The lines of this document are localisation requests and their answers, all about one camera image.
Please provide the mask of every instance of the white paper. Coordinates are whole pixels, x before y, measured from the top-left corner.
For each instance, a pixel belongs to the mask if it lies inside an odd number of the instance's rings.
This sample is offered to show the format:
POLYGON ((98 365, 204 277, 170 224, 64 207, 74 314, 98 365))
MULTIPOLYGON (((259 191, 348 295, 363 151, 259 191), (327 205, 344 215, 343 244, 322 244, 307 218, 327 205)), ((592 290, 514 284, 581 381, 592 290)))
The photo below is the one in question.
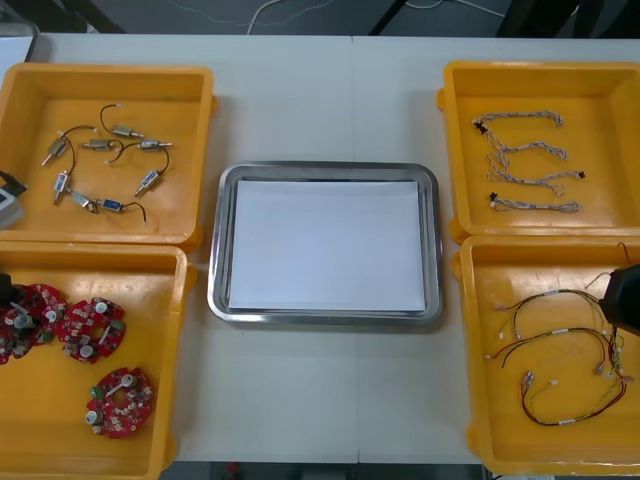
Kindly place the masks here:
POLYGON ((424 310, 417 184, 239 182, 229 306, 424 310))
POLYGON ((0 86, 7 70, 27 58, 31 41, 31 37, 0 37, 0 86))

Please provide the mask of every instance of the red circuit board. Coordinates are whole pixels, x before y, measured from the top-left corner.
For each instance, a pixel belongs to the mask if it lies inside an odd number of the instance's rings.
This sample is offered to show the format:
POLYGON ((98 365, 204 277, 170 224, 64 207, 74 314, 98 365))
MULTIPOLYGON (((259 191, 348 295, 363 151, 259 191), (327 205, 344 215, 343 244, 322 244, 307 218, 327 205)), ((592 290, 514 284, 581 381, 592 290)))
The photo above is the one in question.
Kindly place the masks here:
POLYGON ((44 310, 47 308, 46 302, 38 291, 25 285, 14 285, 17 290, 16 298, 9 306, 0 309, 2 316, 3 333, 0 336, 6 347, 0 358, 0 364, 6 363, 8 355, 14 358, 24 357, 36 344, 45 326, 44 310), (33 328, 19 330, 13 327, 15 320, 23 314, 29 315, 34 322, 33 328))
POLYGON ((29 285, 29 287, 34 288, 46 304, 46 307, 43 310, 44 317, 42 318, 43 324, 40 329, 40 335, 36 340, 36 345, 44 345, 45 343, 49 343, 53 340, 55 323, 64 318, 64 312, 67 309, 67 301, 60 290, 57 290, 50 285, 36 283, 34 285, 29 285))
POLYGON ((124 438, 138 431, 151 415, 153 386, 139 368, 131 371, 120 368, 92 387, 91 397, 87 403, 88 413, 96 412, 100 416, 91 424, 94 433, 124 438), (135 385, 117 388, 127 374, 135 377, 135 385))
POLYGON ((91 302, 82 300, 76 303, 55 325, 58 338, 64 342, 62 351, 78 361, 88 363, 108 357, 124 338, 124 314, 122 307, 101 297, 94 297, 91 302), (105 312, 98 311, 99 304, 106 305, 105 312), (81 354, 85 346, 91 348, 90 356, 81 354))

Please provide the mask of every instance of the stainless steel tray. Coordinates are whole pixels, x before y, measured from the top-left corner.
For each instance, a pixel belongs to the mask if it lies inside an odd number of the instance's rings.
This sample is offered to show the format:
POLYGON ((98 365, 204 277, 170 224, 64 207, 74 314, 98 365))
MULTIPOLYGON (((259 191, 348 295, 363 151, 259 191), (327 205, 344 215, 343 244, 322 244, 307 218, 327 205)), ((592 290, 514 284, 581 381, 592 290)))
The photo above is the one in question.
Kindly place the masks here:
POLYGON ((233 165, 220 179, 209 267, 208 302, 229 322, 417 326, 435 321, 442 311, 442 270, 438 183, 417 164, 345 162, 260 162, 233 165), (238 183, 278 182, 415 182, 424 285, 424 310, 314 310, 231 308, 231 266, 238 183))

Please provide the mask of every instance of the connector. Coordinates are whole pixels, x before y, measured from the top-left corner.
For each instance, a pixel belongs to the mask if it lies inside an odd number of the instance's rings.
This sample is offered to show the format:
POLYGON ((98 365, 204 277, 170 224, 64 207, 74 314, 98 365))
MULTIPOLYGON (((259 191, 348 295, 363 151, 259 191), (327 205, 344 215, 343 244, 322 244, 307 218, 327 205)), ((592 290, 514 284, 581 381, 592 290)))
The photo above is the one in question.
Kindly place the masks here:
POLYGON ((529 389, 533 384, 533 380, 536 378, 535 374, 531 370, 527 370, 527 373, 524 374, 522 378, 522 386, 526 389, 529 389))

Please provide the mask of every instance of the floor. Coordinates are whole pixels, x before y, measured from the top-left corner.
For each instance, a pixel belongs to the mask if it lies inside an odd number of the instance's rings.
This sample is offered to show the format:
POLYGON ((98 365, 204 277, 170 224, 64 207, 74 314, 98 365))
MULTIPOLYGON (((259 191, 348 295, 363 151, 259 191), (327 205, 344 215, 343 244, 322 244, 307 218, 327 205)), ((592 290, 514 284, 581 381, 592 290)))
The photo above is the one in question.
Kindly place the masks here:
MULTIPOLYGON (((367 35, 393 0, 284 0, 266 8, 253 29, 256 35, 367 35)), ((510 0, 469 0, 504 14, 510 0)), ((595 28, 597 35, 618 14, 626 0, 607 0, 595 28)), ((129 33, 244 35, 265 0, 94 0, 105 14, 129 33)), ((413 0, 430 5, 436 0, 413 0)), ((493 37, 501 18, 454 0, 436 8, 404 7, 383 35, 430 37, 493 37)), ((570 36, 569 20, 560 36, 570 36)))
MULTIPOLYGON (((161 480, 224 480, 226 465, 174 463, 161 480)), ((479 465, 290 465, 249 463, 242 480, 483 480, 479 465)))

